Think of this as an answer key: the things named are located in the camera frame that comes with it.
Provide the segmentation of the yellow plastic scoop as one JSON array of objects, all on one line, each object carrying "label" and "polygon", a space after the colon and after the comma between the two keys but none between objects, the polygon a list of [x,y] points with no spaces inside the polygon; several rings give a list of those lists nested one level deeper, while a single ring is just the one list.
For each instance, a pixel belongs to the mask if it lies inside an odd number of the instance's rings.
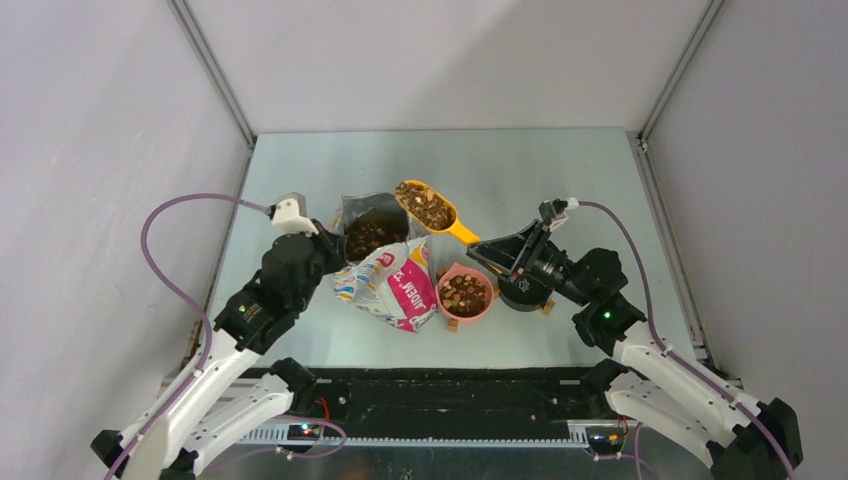
[{"label": "yellow plastic scoop", "polygon": [[459,219],[456,207],[433,187],[418,180],[405,180],[395,188],[399,205],[426,230],[451,235],[470,246],[482,239]]}]

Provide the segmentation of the printed cat food bag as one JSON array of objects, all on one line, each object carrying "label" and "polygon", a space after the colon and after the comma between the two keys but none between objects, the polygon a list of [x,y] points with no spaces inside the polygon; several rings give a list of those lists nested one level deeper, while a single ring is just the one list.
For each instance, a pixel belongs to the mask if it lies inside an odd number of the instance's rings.
[{"label": "printed cat food bag", "polygon": [[332,231],[345,237],[344,230],[370,210],[405,214],[408,237],[377,249],[357,263],[345,257],[345,265],[332,277],[332,290],[339,300],[356,309],[396,329],[416,333],[437,311],[429,265],[430,234],[391,193],[344,196]]}]

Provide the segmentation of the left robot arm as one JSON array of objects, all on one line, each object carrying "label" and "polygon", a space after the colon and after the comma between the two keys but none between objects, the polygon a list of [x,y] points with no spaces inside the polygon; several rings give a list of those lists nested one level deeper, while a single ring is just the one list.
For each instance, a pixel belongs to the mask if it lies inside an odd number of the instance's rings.
[{"label": "left robot arm", "polygon": [[344,239],[315,221],[278,237],[260,269],[230,297],[213,321],[205,321],[203,345],[174,382],[137,422],[122,431],[104,430],[91,448],[108,466],[108,478],[126,478],[153,427],[165,430],[163,458],[154,464],[161,479],[193,479],[212,460],[213,446],[227,447],[252,427],[285,410],[304,416],[316,403],[307,370],[286,359],[281,373],[262,380],[260,393],[228,404],[204,419],[218,398],[294,327],[324,276],[345,264]]}]

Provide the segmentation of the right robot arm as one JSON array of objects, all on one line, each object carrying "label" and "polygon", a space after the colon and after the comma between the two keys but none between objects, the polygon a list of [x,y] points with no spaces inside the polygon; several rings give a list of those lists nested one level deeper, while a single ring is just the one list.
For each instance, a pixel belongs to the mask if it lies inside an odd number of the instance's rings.
[{"label": "right robot arm", "polygon": [[594,248],[578,261],[550,239],[542,221],[494,240],[473,241],[470,258],[494,273],[511,299],[539,290],[580,306],[581,341],[606,355],[581,392],[585,411],[614,411],[687,449],[715,479],[794,479],[803,460],[797,414],[764,403],[677,353],[651,316],[622,293],[628,279],[617,252]]}]

